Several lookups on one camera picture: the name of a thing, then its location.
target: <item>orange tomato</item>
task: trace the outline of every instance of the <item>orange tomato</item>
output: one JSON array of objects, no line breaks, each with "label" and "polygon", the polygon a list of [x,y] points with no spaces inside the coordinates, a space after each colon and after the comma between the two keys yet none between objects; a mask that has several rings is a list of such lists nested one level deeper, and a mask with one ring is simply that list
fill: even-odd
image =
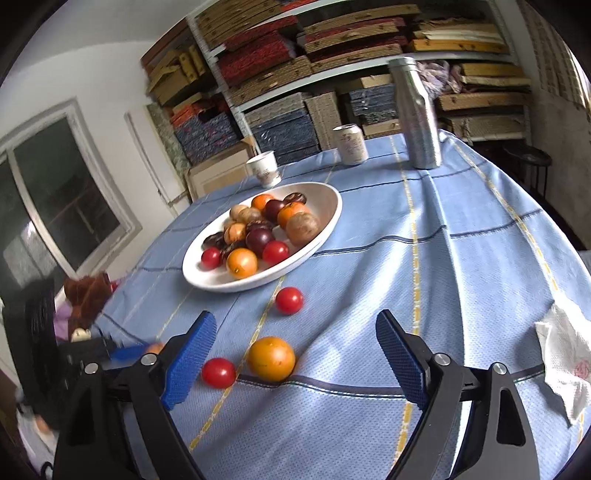
[{"label": "orange tomato", "polygon": [[240,280],[256,273],[258,261],[254,252],[248,248],[237,248],[228,255],[226,268],[234,278]]},{"label": "orange tomato", "polygon": [[252,372],[262,380],[281,382],[293,372],[296,355],[285,340],[279,337],[264,337],[251,345],[246,362]]},{"label": "orange tomato", "polygon": [[269,195],[268,193],[261,193],[252,199],[251,207],[256,208],[257,210],[263,211],[265,209],[265,205],[269,200],[274,200],[275,197],[273,195]]},{"label": "orange tomato", "polygon": [[277,223],[279,226],[285,230],[285,226],[291,217],[293,217],[296,213],[306,212],[310,213],[308,207],[300,202],[291,202],[285,205],[279,213],[277,214]]}]

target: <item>cherry tomato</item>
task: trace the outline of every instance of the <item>cherry tomato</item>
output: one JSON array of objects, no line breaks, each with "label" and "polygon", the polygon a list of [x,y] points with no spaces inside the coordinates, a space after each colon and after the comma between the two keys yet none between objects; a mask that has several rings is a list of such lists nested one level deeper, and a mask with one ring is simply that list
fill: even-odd
[{"label": "cherry tomato", "polygon": [[236,369],[230,360],[212,358],[201,369],[201,378],[213,388],[228,388],[236,381]]},{"label": "cherry tomato", "polygon": [[304,296],[295,287],[285,287],[275,297],[275,305],[281,313],[292,315],[304,306]]},{"label": "cherry tomato", "polygon": [[201,268],[204,270],[213,270],[222,263],[222,253],[218,248],[209,247],[201,254]]},{"label": "cherry tomato", "polygon": [[289,256],[290,248],[287,244],[280,242],[279,240],[273,240],[267,243],[262,251],[262,259],[271,266],[283,262]]}]

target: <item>drink can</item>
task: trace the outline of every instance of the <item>drink can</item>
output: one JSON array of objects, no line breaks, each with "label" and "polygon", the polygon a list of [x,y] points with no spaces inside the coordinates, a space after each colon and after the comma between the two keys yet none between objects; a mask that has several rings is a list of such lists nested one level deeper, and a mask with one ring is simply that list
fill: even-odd
[{"label": "drink can", "polygon": [[369,158],[363,132],[355,125],[341,125],[333,128],[333,135],[344,165],[359,165]]}]

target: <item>white cup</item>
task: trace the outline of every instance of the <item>white cup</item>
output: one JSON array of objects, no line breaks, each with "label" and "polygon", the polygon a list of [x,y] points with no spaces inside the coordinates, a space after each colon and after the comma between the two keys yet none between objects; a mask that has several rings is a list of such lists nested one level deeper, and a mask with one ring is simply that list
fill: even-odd
[{"label": "white cup", "polygon": [[266,189],[274,187],[281,181],[273,151],[263,152],[252,157],[246,162],[246,171],[250,175],[254,175]]}]

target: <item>metal screw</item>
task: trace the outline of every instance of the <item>metal screw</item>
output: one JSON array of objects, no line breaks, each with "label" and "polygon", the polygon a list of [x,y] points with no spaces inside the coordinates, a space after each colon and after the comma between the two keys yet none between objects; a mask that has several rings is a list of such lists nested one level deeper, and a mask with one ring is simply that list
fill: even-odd
[{"label": "metal screw", "polygon": [[84,367],[84,373],[88,374],[88,375],[92,375],[95,374],[99,371],[99,365],[92,363],[92,364],[88,364]]},{"label": "metal screw", "polygon": [[142,365],[154,365],[156,363],[156,360],[158,359],[158,357],[156,355],[154,355],[153,353],[146,353],[142,359]]},{"label": "metal screw", "polygon": [[499,375],[505,375],[507,373],[507,367],[500,362],[492,364],[492,369]]},{"label": "metal screw", "polygon": [[446,365],[449,365],[450,363],[452,363],[452,359],[449,358],[449,356],[447,356],[445,353],[436,353],[435,354],[435,363],[445,367]]}]

